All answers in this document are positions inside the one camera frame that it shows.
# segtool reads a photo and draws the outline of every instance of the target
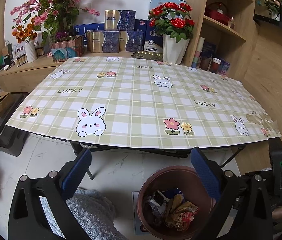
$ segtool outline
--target tile floor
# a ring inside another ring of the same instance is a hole
[[[215,150],[205,152],[207,158],[222,164],[232,152]],[[19,177],[41,178],[52,170],[59,170],[67,161],[75,159],[68,142],[30,135],[19,157],[0,152],[0,234],[7,237],[10,204]],[[110,199],[116,207],[115,227],[130,240],[157,239],[152,235],[135,236],[133,230],[132,191],[139,191],[143,183],[156,171],[173,165],[191,166],[189,158],[177,159],[135,150],[111,150],[92,154],[90,180],[86,174],[81,187],[96,189]],[[235,160],[224,169],[239,176]]]

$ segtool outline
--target metal bolt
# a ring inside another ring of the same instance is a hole
[[[27,179],[27,175],[22,175],[21,177],[20,177],[20,181],[25,181]]]
[[[227,176],[228,178],[230,178],[230,177],[232,177],[232,176],[233,176],[233,172],[232,172],[232,171],[227,170],[227,171],[225,171],[225,172],[224,172],[224,175],[225,175],[225,176]]]
[[[57,172],[56,171],[51,171],[49,172],[49,177],[54,178],[55,176],[57,176]]]
[[[255,178],[255,180],[257,180],[257,181],[261,181],[261,180],[262,180],[262,177],[261,177],[259,174],[256,174],[256,175],[254,176],[254,178]]]

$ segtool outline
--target plastic bin lid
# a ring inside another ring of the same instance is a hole
[[[11,107],[6,111],[5,116],[0,118],[0,133],[2,132],[3,128],[5,127],[6,123],[8,122],[9,118],[12,116],[14,111],[20,105],[20,103],[26,98],[25,94],[12,94],[14,103]]]

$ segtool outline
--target checkered tablecloth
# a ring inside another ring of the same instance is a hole
[[[82,57],[46,77],[7,125],[99,145],[219,147],[280,137],[247,121],[260,113],[230,78],[144,59]]]

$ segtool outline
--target white rabbit print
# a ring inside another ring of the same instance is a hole
[[[239,134],[245,134],[245,135],[249,135],[249,131],[247,130],[247,128],[244,126],[244,120],[242,118],[240,118],[239,120],[231,114],[231,117],[233,119],[233,121],[235,122],[235,128],[236,130],[239,132]]]
[[[197,70],[196,68],[188,67],[188,69],[189,69],[191,72],[199,73],[199,70]]]
[[[118,57],[107,57],[106,61],[119,61],[120,59]]]
[[[236,93],[236,95],[237,95],[238,98],[240,98],[240,99],[242,99],[242,100],[245,100],[245,97],[242,96],[239,91],[237,91],[237,90],[232,90],[232,92],[233,92],[233,93]]]
[[[64,70],[64,69],[62,68],[62,69],[60,69],[57,73],[54,73],[54,74],[52,74],[51,76],[49,76],[49,78],[57,79],[57,78],[62,77],[62,75],[63,75],[64,73],[68,73],[68,72],[70,72],[70,70]]]
[[[99,107],[94,110],[92,114],[85,108],[81,108],[78,111],[78,117],[80,121],[77,125],[76,132],[79,137],[85,137],[88,134],[102,135],[106,126],[101,118],[105,113],[104,107]]]
[[[173,85],[171,84],[171,82],[169,82],[170,78],[169,77],[165,77],[165,78],[160,78],[157,75],[153,76],[155,81],[154,83],[158,86],[158,87],[167,87],[167,88],[171,88]]]

